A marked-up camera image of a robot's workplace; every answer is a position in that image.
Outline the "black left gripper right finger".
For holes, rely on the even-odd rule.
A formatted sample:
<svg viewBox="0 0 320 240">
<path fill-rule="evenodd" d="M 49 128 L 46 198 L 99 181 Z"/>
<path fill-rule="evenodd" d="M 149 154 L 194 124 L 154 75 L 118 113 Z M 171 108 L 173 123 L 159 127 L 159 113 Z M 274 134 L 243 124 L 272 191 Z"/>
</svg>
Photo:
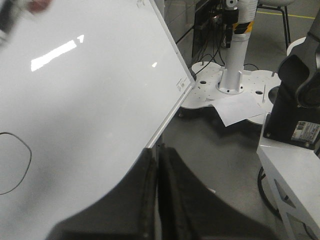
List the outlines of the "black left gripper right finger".
<svg viewBox="0 0 320 240">
<path fill-rule="evenodd" d="M 277 239 L 269 227 L 237 211 L 210 191 L 174 148 L 160 148 L 158 172 L 162 239 Z"/>
</svg>

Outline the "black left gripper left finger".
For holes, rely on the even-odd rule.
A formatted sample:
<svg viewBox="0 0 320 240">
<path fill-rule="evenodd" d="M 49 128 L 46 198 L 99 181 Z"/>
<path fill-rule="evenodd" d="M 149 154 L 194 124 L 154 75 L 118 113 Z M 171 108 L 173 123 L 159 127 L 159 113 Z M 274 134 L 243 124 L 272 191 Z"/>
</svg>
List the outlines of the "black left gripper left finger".
<svg viewBox="0 0 320 240">
<path fill-rule="evenodd" d="M 153 240 L 157 163 L 145 148 L 125 177 L 103 198 L 58 223 L 49 240 Z"/>
</svg>

